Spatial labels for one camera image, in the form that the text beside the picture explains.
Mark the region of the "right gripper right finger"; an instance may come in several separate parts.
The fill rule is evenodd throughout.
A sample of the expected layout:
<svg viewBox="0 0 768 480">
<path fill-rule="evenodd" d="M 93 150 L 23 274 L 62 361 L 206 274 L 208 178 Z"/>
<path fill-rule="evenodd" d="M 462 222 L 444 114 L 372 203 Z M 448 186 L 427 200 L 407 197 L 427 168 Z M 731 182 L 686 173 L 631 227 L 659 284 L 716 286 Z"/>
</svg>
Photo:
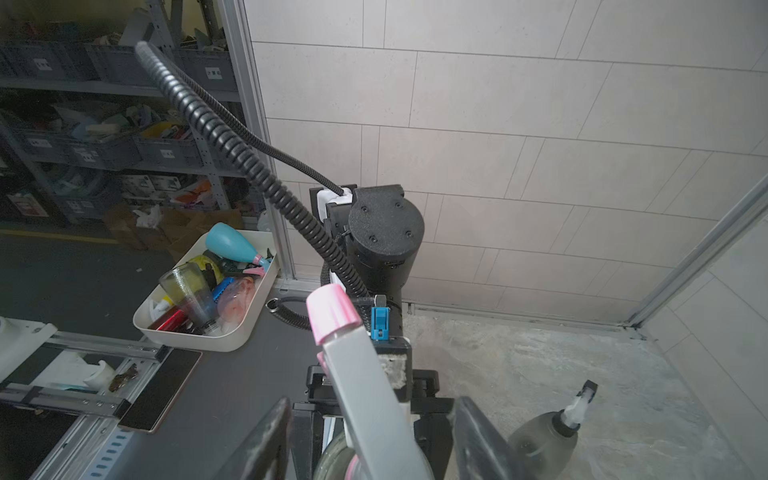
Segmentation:
<svg viewBox="0 0 768 480">
<path fill-rule="evenodd" d="M 469 397 L 454 400 L 452 436 L 459 479 L 531 478 L 520 456 Z"/>
</svg>

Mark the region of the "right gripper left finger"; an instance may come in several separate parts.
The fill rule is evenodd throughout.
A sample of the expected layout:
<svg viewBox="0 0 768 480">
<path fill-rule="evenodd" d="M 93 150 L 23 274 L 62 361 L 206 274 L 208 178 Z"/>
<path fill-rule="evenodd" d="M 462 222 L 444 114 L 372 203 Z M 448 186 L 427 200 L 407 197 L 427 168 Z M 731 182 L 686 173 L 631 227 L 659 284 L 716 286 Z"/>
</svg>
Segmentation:
<svg viewBox="0 0 768 480">
<path fill-rule="evenodd" d="M 217 471 L 214 479 L 285 479 L 292 420 L 290 400 L 281 397 Z"/>
</svg>

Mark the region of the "black white spray nozzle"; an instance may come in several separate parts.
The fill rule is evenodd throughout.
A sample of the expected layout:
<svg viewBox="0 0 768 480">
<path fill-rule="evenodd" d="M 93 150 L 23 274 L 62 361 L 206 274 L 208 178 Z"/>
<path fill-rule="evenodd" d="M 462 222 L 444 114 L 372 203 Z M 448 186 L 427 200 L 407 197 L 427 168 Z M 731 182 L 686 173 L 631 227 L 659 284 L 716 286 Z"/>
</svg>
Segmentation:
<svg viewBox="0 0 768 480">
<path fill-rule="evenodd" d="M 580 430 L 598 388 L 597 383 L 587 380 L 573 401 L 566 408 L 555 413 L 552 425 L 557 433 L 570 438 Z"/>
</svg>

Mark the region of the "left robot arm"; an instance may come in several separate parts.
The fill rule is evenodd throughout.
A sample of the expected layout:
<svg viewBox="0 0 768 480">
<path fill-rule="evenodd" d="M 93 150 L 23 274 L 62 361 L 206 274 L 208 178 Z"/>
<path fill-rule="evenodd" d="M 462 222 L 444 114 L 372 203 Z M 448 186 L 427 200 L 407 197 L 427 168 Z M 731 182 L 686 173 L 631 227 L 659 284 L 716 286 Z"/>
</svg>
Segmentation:
<svg viewBox="0 0 768 480">
<path fill-rule="evenodd" d="M 437 372 L 413 365 L 401 292 L 425 224 L 398 185 L 316 196 L 317 216 L 360 276 L 356 295 L 331 276 L 308 298 L 319 346 L 307 398 L 293 407 L 300 479 L 440 479 L 453 447 L 453 400 Z"/>
</svg>

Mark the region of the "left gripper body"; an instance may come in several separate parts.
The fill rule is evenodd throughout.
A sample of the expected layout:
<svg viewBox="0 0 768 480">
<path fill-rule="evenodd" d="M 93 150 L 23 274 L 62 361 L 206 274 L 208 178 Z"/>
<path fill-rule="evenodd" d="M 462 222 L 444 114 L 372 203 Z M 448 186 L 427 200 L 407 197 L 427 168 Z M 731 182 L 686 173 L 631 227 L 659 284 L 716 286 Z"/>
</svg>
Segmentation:
<svg viewBox="0 0 768 480">
<path fill-rule="evenodd" d="M 415 372 L 416 396 L 404 404 L 388 389 L 384 375 L 331 382 L 319 365 L 308 368 L 307 400 L 293 411 L 292 458 L 298 479 L 387 478 L 413 473 L 443 479 L 453 449 L 448 416 L 452 398 L 439 397 L 439 376 Z"/>
</svg>

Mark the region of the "pink grey spray nozzle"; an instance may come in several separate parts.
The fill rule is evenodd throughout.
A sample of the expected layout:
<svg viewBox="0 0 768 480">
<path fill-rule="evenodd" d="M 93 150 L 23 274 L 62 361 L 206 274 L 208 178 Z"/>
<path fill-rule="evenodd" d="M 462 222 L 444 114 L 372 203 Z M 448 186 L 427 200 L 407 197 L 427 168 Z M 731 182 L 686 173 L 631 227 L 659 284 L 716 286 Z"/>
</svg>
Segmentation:
<svg viewBox="0 0 768 480">
<path fill-rule="evenodd" d="M 345 290 L 337 284 L 322 286 L 306 304 L 315 342 L 322 348 L 321 364 L 331 378 L 347 431 L 358 437 L 388 431 L 416 443 L 410 414 L 395 396 Z"/>
</svg>

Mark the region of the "dark grey bottle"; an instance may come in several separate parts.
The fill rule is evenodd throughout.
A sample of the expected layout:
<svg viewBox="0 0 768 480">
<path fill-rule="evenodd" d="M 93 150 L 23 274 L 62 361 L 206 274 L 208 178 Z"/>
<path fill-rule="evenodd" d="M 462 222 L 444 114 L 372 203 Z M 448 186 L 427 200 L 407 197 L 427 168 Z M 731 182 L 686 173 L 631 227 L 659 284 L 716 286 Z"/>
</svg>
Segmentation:
<svg viewBox="0 0 768 480">
<path fill-rule="evenodd" d="M 423 453 L 403 434 L 351 430 L 337 435 L 321 454 L 313 479 L 434 479 Z"/>
</svg>

